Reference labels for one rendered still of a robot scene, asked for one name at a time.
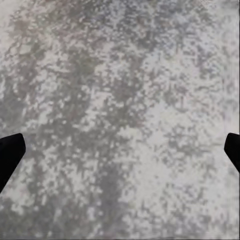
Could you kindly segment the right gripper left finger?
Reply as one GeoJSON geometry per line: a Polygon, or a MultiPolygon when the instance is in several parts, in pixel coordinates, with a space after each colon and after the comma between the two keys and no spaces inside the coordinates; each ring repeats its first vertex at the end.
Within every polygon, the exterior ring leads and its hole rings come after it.
{"type": "Polygon", "coordinates": [[[0,193],[26,153],[22,133],[0,138],[0,193]]]}

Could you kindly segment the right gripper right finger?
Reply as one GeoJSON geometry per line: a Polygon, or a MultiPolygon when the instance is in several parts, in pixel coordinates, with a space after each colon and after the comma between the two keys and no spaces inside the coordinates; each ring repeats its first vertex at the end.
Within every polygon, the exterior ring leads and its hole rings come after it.
{"type": "Polygon", "coordinates": [[[240,173],[240,135],[229,133],[225,141],[224,151],[240,173]]]}

